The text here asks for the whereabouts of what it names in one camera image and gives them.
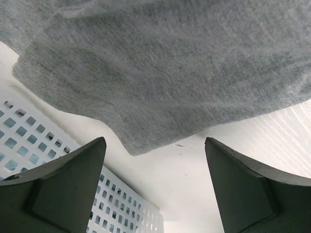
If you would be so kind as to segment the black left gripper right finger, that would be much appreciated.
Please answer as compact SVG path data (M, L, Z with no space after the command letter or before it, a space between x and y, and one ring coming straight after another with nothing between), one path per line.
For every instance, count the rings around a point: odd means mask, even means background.
M214 138L207 164L226 233L309 233L311 180L247 157Z

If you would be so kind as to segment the grey t-shirt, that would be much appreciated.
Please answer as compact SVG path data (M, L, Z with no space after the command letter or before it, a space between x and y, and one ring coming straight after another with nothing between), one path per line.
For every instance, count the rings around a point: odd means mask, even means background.
M308 0L3 0L13 76L133 156L311 97Z

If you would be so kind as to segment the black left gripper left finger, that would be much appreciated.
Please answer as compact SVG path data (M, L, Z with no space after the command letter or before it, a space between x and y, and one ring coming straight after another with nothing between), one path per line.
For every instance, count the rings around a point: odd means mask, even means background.
M103 137L0 183L2 233L86 232L106 151Z

